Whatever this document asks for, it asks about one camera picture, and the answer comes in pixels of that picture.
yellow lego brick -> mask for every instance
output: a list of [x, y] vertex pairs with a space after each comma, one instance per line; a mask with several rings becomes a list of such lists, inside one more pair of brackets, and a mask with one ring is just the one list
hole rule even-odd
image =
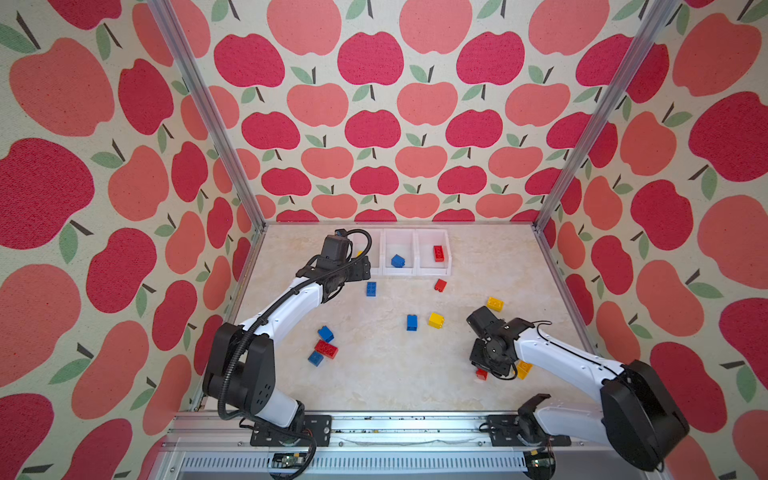
[[518, 364], [518, 378], [520, 380], [525, 380], [525, 377], [528, 376], [528, 373], [533, 368], [533, 365], [530, 363], [523, 362], [520, 360], [520, 363]]
[[488, 308], [491, 310], [496, 310], [497, 312], [501, 312], [502, 308], [504, 308], [504, 302], [491, 297], [488, 299]]
[[432, 315], [429, 316], [429, 321], [427, 322], [427, 325], [434, 326], [436, 329], [441, 329], [443, 323], [445, 323], [445, 319], [442, 317], [442, 315], [433, 313]]

vent grille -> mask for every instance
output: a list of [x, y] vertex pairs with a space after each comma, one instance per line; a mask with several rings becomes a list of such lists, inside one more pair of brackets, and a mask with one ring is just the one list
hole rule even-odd
[[[266, 472], [274, 453], [188, 452], [185, 472]], [[522, 452], [317, 452], [318, 474], [525, 472]]]

blue lego brick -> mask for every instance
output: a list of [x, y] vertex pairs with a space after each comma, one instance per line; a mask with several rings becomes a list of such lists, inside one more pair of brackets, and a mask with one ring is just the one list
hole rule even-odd
[[307, 360], [309, 360], [310, 363], [314, 366], [319, 366], [320, 362], [323, 361], [323, 354], [320, 352], [312, 352], [312, 355], [310, 355]]
[[320, 338], [323, 339], [323, 342], [330, 343], [330, 341], [333, 340], [333, 332], [331, 332], [331, 329], [327, 326], [323, 326], [323, 328], [317, 330], [317, 333], [320, 335]]
[[392, 266], [395, 268], [403, 268], [406, 265], [406, 259], [402, 258], [400, 255], [395, 255], [392, 257]]

red lego brick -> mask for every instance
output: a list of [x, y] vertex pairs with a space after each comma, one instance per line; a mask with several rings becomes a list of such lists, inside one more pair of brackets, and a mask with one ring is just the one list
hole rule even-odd
[[330, 343], [323, 342], [322, 340], [318, 340], [317, 345], [315, 345], [315, 350], [330, 359], [335, 358], [336, 354], [339, 352], [338, 348], [331, 345]]

wall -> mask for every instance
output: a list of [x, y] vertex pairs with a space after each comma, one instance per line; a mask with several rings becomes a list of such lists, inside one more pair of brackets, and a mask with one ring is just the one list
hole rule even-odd
[[86, 3], [0, 8], [2, 480], [146, 478], [252, 235], [147, 4]]
[[[194, 1], [211, 19], [198, 66], [239, 107], [223, 120], [270, 222], [532, 220], [647, 10]], [[615, 145], [609, 128], [597, 156]]]
[[611, 115], [619, 149], [578, 170], [552, 251], [599, 351], [649, 362], [690, 422], [675, 479], [768, 478], [768, 4], [688, 3], [654, 47], [664, 84]]

